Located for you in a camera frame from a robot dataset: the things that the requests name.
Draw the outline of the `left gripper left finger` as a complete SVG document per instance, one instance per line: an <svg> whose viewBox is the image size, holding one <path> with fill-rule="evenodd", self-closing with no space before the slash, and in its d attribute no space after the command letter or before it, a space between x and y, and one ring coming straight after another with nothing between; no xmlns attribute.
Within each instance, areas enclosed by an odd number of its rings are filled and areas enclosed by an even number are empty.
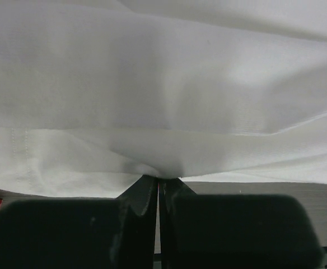
<svg viewBox="0 0 327 269"><path fill-rule="evenodd" d="M0 268L152 268L157 179L117 198L26 199L0 210Z"/></svg>

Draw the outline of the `white t shirt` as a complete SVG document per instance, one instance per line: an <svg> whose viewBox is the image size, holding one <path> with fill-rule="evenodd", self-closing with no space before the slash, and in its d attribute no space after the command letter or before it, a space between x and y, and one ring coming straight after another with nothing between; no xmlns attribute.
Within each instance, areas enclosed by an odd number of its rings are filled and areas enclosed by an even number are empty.
<svg viewBox="0 0 327 269"><path fill-rule="evenodd" d="M0 1L0 189L327 184L327 1Z"/></svg>

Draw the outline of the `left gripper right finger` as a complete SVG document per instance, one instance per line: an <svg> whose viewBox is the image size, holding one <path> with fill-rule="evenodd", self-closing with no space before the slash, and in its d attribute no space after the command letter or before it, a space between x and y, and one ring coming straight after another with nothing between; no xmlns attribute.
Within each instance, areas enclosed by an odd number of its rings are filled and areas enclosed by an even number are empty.
<svg viewBox="0 0 327 269"><path fill-rule="evenodd" d="M291 196L197 194L159 180L163 268L317 268L324 257L311 221Z"/></svg>

